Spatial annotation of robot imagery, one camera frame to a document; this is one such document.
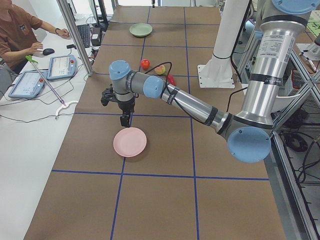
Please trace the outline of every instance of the pink plate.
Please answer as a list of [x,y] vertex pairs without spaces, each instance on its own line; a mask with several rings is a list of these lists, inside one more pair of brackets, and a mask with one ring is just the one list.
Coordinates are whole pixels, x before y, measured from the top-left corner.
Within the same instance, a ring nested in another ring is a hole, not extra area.
[[119,131],[113,139],[114,150],[123,157],[134,157],[141,153],[147,144],[145,133],[136,127]]

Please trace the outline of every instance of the black mouse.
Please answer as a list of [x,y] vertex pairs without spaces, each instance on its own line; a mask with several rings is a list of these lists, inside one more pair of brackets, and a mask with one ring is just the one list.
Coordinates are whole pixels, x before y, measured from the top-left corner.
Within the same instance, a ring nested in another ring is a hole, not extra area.
[[42,54],[47,56],[49,54],[53,54],[55,52],[55,50],[53,50],[52,48],[46,48],[43,50]]

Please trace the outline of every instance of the person's hand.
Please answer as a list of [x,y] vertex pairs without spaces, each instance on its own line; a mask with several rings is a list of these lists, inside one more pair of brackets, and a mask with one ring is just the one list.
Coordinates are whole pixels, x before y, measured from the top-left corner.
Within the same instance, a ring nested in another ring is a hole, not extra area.
[[42,52],[44,45],[40,42],[34,42],[31,47],[28,49],[28,54],[34,54],[38,52]]
[[70,34],[67,29],[58,29],[56,33],[62,38],[69,38]]

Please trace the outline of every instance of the keyboard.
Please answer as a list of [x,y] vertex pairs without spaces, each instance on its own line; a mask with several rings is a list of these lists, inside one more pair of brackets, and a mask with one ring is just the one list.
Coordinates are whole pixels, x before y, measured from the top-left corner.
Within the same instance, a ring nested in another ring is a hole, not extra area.
[[76,28],[80,34],[85,48],[90,47],[90,26],[89,24],[77,25]]

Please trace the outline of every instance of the tablet device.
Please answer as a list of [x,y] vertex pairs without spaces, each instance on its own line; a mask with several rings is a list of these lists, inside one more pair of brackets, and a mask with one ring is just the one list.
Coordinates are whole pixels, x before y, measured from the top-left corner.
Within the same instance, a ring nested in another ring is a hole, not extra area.
[[74,55],[54,56],[50,58],[46,79],[57,80],[71,78],[76,74],[77,60]]
[[44,87],[45,81],[37,71],[24,71],[8,94],[10,98],[35,98]]

